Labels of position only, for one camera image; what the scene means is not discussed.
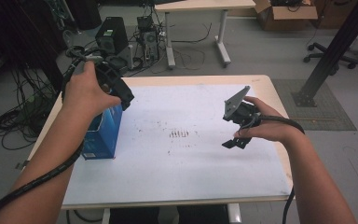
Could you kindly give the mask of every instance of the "forearm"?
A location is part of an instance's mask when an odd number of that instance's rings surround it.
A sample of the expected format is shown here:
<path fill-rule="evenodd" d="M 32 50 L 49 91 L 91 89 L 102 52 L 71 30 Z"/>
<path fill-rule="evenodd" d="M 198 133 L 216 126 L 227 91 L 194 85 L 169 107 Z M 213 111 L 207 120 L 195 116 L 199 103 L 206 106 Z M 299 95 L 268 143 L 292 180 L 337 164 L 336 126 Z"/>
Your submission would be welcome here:
<path fill-rule="evenodd" d="M 91 120 L 91 116 L 60 111 L 12 190 L 66 161 L 81 144 Z M 4 207 L 0 212 L 0 223 L 55 223 L 72 168 Z"/>
<path fill-rule="evenodd" d="M 284 145 L 292 168 L 301 223 L 356 223 L 310 140 L 300 132 L 291 132 L 291 140 Z"/>

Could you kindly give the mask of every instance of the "tabletop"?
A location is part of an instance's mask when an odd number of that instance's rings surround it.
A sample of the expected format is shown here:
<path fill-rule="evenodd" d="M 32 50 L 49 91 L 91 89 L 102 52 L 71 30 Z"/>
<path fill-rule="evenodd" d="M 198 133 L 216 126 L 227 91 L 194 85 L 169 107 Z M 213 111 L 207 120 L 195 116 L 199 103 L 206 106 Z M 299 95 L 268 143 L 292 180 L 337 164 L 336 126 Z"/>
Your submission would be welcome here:
<path fill-rule="evenodd" d="M 180 2 L 156 5 L 156 11 L 173 12 L 208 9 L 238 9 L 255 7 L 253 0 L 185 0 Z"/>
<path fill-rule="evenodd" d="M 238 129 L 235 124 L 222 120 L 223 101 L 244 85 L 251 86 L 251 95 L 286 116 L 267 76 L 124 79 L 135 100 L 123 114 L 116 158 L 99 161 L 79 158 L 62 208 L 287 198 L 292 185 L 291 172 L 281 144 L 253 139 L 245 150 L 220 146 Z M 34 149 L 60 107 L 61 100 L 58 100 Z"/>

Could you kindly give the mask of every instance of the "white paper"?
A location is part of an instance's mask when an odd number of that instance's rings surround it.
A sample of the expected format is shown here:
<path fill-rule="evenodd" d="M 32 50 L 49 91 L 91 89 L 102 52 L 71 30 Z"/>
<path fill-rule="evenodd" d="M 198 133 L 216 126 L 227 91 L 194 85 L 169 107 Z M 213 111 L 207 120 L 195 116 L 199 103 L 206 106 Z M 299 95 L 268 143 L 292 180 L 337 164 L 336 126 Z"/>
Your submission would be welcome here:
<path fill-rule="evenodd" d="M 289 194 L 272 143 L 221 145 L 239 125 L 224 101 L 245 85 L 132 87 L 116 158 L 79 158 L 64 205 L 246 199 Z M 248 95 L 255 95 L 253 89 Z"/>

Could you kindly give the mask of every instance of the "finger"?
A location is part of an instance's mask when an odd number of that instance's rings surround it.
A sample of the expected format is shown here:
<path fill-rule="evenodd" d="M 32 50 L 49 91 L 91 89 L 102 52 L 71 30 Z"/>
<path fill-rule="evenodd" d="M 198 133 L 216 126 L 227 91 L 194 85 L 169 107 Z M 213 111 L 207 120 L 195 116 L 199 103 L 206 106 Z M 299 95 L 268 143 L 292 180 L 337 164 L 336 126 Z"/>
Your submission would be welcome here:
<path fill-rule="evenodd" d="M 236 138 L 249 138 L 249 137 L 261 137 L 260 128 L 254 127 L 250 129 L 241 129 L 234 133 L 234 137 Z"/>
<path fill-rule="evenodd" d="M 106 94 L 106 96 L 107 96 L 107 99 L 106 99 L 107 107 L 112 107 L 112 106 L 121 104 L 120 98 L 118 98 L 116 96 L 107 95 L 107 94 Z"/>
<path fill-rule="evenodd" d="M 271 115 L 271 116 L 282 116 L 277 110 L 272 108 L 271 106 L 267 105 L 260 99 L 253 97 L 253 96 L 245 96 L 243 98 L 245 101 L 254 104 L 262 114 L 264 115 Z"/>
<path fill-rule="evenodd" d="M 86 74 L 93 74 L 95 76 L 95 64 L 93 61 L 86 61 L 83 66 L 83 71 Z"/>

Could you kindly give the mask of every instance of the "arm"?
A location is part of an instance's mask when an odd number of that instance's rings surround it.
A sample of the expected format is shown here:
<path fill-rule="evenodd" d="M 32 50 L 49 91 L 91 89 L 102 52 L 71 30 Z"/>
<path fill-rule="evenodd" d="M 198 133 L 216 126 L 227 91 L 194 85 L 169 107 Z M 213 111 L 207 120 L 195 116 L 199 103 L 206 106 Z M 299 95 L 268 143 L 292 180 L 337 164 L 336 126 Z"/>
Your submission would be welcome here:
<path fill-rule="evenodd" d="M 94 63 L 73 75 L 66 86 L 62 109 L 33 158 L 11 190 L 38 178 L 67 160 L 82 142 L 92 119 L 107 107 L 120 104 L 117 97 L 98 86 Z M 0 223 L 55 223 L 73 166 L 22 195 L 0 211 Z"/>
<path fill-rule="evenodd" d="M 282 116 L 254 97 L 245 100 L 258 107 L 263 115 Z M 261 137 L 281 142 L 289 155 L 296 204 L 301 223 L 356 223 L 356 220 L 333 179 L 327 173 L 309 138 L 294 127 L 275 121 L 241 130 L 236 137 Z"/>

